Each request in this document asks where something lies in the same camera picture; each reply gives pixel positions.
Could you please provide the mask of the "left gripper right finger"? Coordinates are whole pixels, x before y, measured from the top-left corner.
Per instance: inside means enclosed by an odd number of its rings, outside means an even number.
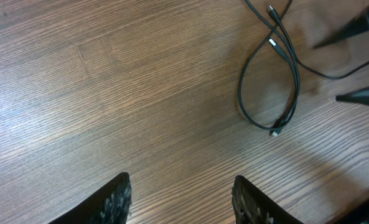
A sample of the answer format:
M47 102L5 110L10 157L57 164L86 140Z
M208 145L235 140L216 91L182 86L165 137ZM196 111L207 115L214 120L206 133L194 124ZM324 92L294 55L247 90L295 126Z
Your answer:
M302 224L242 175L231 194L236 224Z

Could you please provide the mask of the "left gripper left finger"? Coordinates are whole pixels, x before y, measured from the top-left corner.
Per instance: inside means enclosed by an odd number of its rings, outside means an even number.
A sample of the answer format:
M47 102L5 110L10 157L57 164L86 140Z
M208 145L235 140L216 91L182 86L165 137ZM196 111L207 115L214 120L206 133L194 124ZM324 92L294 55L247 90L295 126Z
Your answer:
M51 224L125 224L131 205L129 174L122 172Z

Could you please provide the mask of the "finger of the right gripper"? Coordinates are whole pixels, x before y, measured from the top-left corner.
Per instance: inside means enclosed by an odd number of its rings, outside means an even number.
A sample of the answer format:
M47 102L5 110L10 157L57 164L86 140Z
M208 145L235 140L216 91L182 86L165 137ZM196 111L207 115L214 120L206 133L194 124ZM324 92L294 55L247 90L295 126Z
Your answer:
M369 106L369 86L357 91L346 93L344 95L337 95L335 97L335 100L340 102L357 103Z
M353 36L362 34L369 31L369 6L366 7L361 13L348 21L339 30L336 30L333 34L329 35L326 39L320 41L313 46L314 49L325 47L330 44L334 44Z

